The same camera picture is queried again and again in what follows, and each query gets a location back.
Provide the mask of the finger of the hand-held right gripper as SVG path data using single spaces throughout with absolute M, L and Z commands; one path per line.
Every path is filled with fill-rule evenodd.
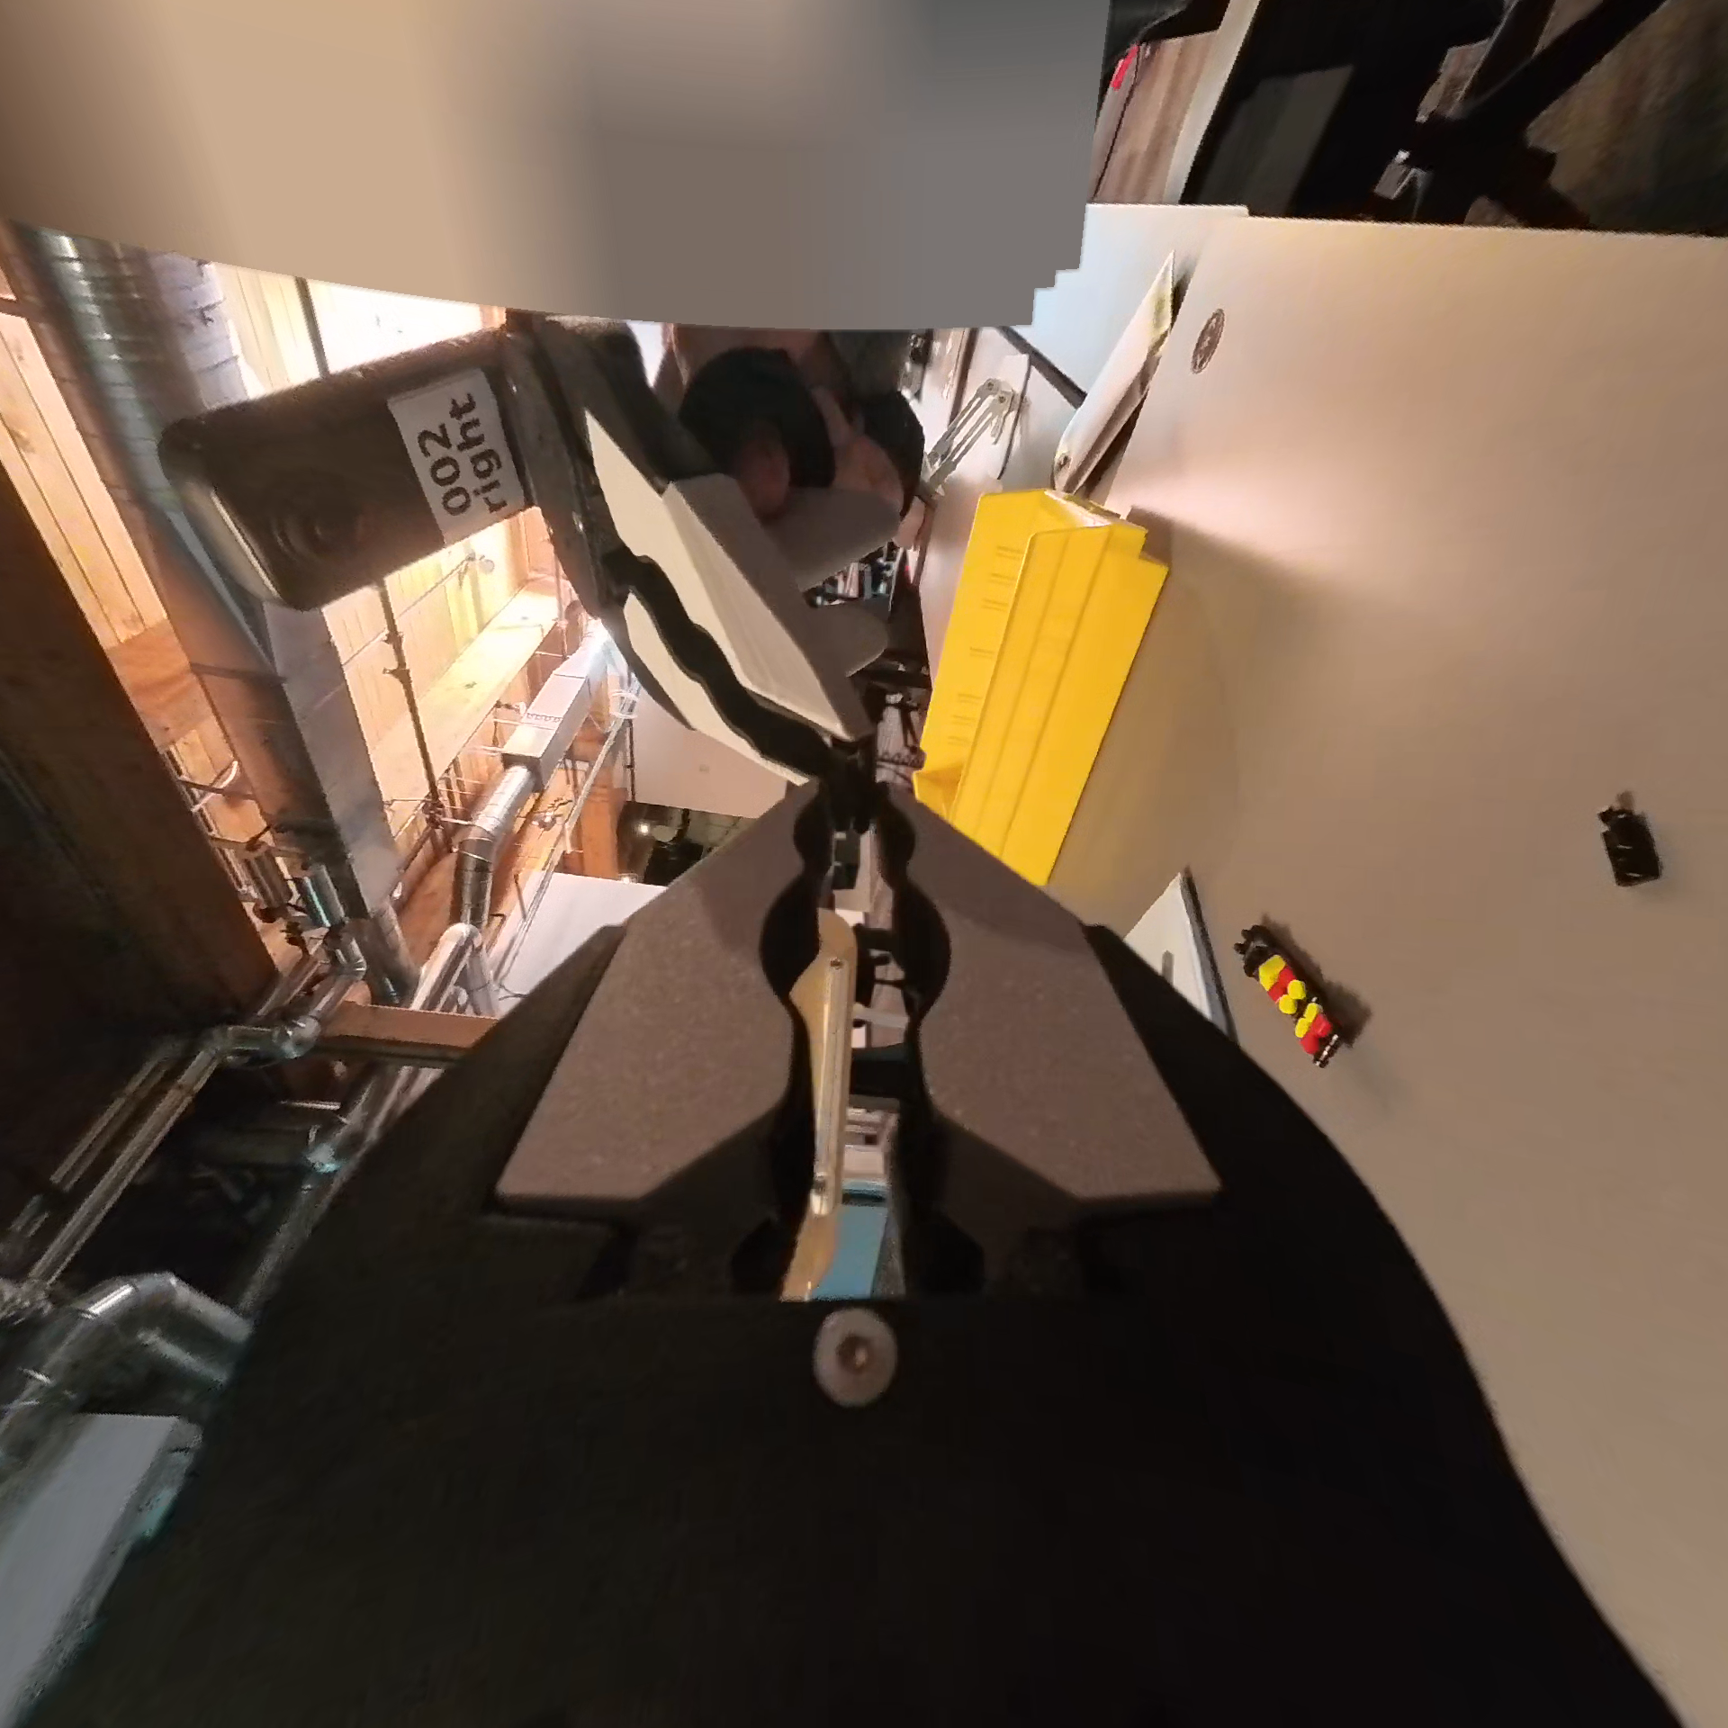
M 793 496 L 760 522 L 729 474 L 672 481 L 592 410 L 582 438 L 582 532 L 606 617 L 675 717 L 733 745 L 859 745 L 868 723 L 853 677 L 872 622 L 813 609 L 805 581 L 868 553 L 872 499 Z
M 768 599 L 734 572 L 615 572 L 614 638 L 686 728 L 792 784 L 822 784 L 845 745 L 845 670 L 796 593 Z

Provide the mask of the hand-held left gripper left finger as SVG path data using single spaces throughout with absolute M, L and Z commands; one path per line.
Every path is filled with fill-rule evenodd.
M 792 790 L 633 907 L 494 1181 L 521 1218 L 793 1218 L 824 795 Z

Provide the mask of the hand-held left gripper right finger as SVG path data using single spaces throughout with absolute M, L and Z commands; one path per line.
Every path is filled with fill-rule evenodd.
M 876 799 L 909 989 L 916 1218 L 1054 1235 L 1222 1185 L 1086 928 L 900 790 Z

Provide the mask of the lego instruction booklet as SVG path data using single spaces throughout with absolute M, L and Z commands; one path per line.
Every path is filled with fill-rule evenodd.
M 1211 1026 L 1231 1040 L 1236 1036 L 1218 954 L 1207 937 L 1202 902 L 1188 873 L 1171 876 L 1166 889 L 1127 932 L 1125 943 Z

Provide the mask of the black red yellow lego assembly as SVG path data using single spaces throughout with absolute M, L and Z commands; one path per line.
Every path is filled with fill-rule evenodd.
M 1309 968 L 1294 962 L 1285 941 L 1264 923 L 1241 928 L 1236 954 L 1243 974 L 1285 1018 L 1307 1063 L 1318 1071 L 1329 1067 L 1344 1049 L 1345 1036 Z

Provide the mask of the person's right hand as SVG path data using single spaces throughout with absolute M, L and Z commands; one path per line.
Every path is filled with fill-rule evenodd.
M 750 331 L 756 349 L 784 354 L 819 410 L 832 450 L 832 488 L 872 496 L 898 508 L 898 526 L 917 504 L 922 465 L 922 428 L 909 402 L 898 393 L 880 393 L 885 370 L 836 336 L 813 331 Z M 780 434 L 760 426 L 743 434 L 743 444 L 721 473 L 741 488 L 760 522 L 784 517 L 792 491 L 792 455 Z

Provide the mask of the yellow plastic bin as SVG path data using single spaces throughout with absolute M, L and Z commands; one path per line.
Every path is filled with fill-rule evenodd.
M 1045 887 L 1171 564 L 1047 488 L 978 504 L 927 709 L 920 808 Z

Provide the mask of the wooden book stand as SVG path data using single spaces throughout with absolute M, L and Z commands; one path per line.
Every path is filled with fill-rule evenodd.
M 1093 478 L 1151 393 L 1176 308 L 1179 269 L 1171 254 L 1086 389 L 1059 375 L 1036 346 L 1009 331 L 1000 334 L 1027 358 L 1027 377 L 1041 377 L 1071 404 L 1071 421 L 1047 461 L 1045 486 L 1050 491 L 1087 496 Z M 982 379 L 927 450 L 917 492 L 934 500 L 975 446 L 1002 444 L 1022 421 L 1023 402 L 1027 386 L 1013 389 L 1006 379 Z

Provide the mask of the silver ventilation duct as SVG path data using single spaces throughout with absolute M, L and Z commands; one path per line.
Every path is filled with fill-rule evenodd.
M 102 1375 L 142 1363 L 196 1390 L 218 1390 L 252 1326 L 167 1272 L 111 1279 L 53 1310 L 3 1373 L 3 1477 L 21 1472 Z
M 332 634 L 320 613 L 249 597 L 159 461 L 169 424 L 247 397 L 209 265 L 3 221 L 3 270 L 271 840 L 327 875 L 373 998 L 408 1003 L 417 962 L 394 907 L 400 854 Z

